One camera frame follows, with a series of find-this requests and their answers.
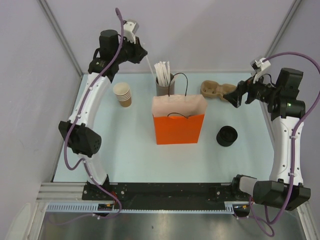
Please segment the single white stirrer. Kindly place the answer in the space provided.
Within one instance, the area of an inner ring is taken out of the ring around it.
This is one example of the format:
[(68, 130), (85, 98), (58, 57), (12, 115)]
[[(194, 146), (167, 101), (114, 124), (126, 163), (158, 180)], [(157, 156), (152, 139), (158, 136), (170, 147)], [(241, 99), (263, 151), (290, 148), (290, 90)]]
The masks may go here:
[(150, 69), (150, 72), (151, 72), (153, 78), (155, 78), (155, 74), (154, 74), (154, 71), (153, 71), (153, 69), (152, 69), (152, 66), (151, 66), (151, 63), (150, 63), (150, 60), (149, 60), (148, 55), (145, 56), (145, 59), (146, 59), (146, 61), (147, 61), (148, 67), (149, 67), (149, 69)]

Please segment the orange paper bag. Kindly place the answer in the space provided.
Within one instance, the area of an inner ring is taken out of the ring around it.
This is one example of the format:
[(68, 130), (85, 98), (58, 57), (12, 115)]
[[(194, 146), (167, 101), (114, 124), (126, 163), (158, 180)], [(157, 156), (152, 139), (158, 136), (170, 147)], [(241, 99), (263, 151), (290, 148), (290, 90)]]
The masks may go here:
[(207, 101), (201, 94), (171, 94), (171, 80), (166, 95), (152, 99), (157, 145), (196, 144), (203, 126)]

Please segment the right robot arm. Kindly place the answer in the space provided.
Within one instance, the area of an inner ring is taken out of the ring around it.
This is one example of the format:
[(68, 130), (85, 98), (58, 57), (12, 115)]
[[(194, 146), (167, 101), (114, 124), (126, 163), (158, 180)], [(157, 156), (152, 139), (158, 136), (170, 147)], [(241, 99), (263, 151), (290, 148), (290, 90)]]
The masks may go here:
[(306, 105), (298, 100), (299, 85), (303, 72), (293, 68), (282, 68), (275, 84), (264, 84), (253, 77), (240, 81), (234, 91), (224, 94), (224, 99), (238, 108), (242, 96), (247, 94), (246, 104), (259, 100), (267, 104), (271, 125), (274, 130), (274, 157), (268, 180), (238, 174), (230, 188), (231, 196), (242, 201), (248, 195), (256, 204), (268, 207), (285, 207), (292, 211), (311, 197), (310, 188), (303, 186), (300, 170), (301, 123), (306, 114)]

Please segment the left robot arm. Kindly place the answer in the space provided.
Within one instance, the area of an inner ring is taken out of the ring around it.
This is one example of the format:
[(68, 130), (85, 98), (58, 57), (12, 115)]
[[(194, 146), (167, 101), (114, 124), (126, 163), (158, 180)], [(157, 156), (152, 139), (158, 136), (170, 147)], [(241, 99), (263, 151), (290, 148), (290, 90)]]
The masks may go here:
[(125, 30), (121, 34), (112, 29), (102, 31), (99, 47), (88, 67), (87, 82), (78, 105), (68, 120), (60, 121), (58, 125), (64, 140), (65, 166), (73, 171), (79, 164), (83, 164), (89, 181), (97, 183), (93, 194), (100, 200), (110, 196), (111, 188), (104, 184), (107, 173), (103, 170), (98, 155), (102, 137), (93, 130), (96, 114), (120, 64), (138, 64), (147, 54), (135, 31)]

